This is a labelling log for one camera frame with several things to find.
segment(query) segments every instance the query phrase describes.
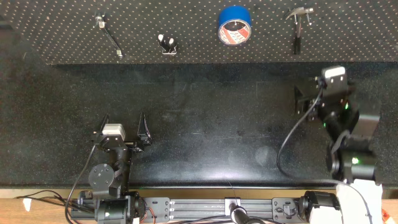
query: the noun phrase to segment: hammer handle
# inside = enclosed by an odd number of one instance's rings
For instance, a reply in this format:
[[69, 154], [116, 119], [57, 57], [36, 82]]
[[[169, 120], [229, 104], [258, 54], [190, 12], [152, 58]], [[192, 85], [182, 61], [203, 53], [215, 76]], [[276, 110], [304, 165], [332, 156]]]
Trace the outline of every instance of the hammer handle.
[[301, 52], [301, 37], [297, 37], [294, 40], [294, 54], [299, 55]]

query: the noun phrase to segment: wooden surface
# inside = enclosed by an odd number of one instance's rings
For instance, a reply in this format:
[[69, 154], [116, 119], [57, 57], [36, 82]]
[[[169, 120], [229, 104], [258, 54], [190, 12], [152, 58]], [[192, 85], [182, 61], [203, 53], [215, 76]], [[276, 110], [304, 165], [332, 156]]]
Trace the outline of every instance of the wooden surface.
[[[22, 193], [19, 195], [31, 194], [25, 190], [20, 192], [12, 190], [7, 196], [18, 196], [12, 193]], [[67, 190], [58, 190], [63, 197], [68, 193]], [[305, 190], [235, 190], [236, 196], [241, 198], [273, 198], [273, 197], [299, 197]], [[5, 190], [0, 190], [0, 195], [4, 197]], [[140, 190], [143, 197], [170, 197], [170, 198], [224, 198], [234, 197], [233, 191], [224, 190]], [[395, 221], [398, 220], [398, 200], [383, 200], [382, 207]], [[5, 198], [0, 199], [0, 223], [67, 223], [64, 216], [64, 209], [61, 206], [51, 205], [43, 202], [32, 201], [30, 211], [25, 210], [22, 199]], [[96, 223], [93, 221], [81, 221], [80, 223]]]

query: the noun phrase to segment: tape roll label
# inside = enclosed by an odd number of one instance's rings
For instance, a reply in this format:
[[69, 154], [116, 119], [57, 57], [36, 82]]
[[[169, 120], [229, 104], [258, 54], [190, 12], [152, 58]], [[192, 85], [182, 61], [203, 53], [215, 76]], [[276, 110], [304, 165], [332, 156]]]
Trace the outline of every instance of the tape roll label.
[[225, 26], [221, 27], [219, 31], [220, 39], [223, 43], [228, 45], [238, 45], [248, 40], [250, 36], [250, 26], [249, 24], [244, 22], [244, 27], [239, 30], [228, 30]]

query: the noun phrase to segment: hammer head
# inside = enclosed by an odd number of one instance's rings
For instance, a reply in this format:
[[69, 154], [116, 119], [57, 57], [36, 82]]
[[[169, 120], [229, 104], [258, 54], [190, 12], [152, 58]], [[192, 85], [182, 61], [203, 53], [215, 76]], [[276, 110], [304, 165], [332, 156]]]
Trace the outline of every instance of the hammer head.
[[295, 9], [289, 11], [287, 13], [285, 19], [288, 19], [288, 18], [290, 18], [292, 16], [295, 16], [295, 15], [301, 16], [301, 15], [304, 15], [304, 14], [307, 14], [307, 13], [313, 13], [313, 8], [307, 8], [306, 9], [304, 7], [298, 7], [298, 8], [295, 8]]

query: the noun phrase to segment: green led light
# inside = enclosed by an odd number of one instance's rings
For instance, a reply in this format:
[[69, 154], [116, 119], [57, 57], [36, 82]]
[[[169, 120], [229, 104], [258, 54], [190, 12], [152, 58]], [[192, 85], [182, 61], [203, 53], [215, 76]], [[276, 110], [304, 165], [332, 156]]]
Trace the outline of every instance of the green led light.
[[359, 159], [357, 157], [353, 157], [353, 164], [359, 164]]

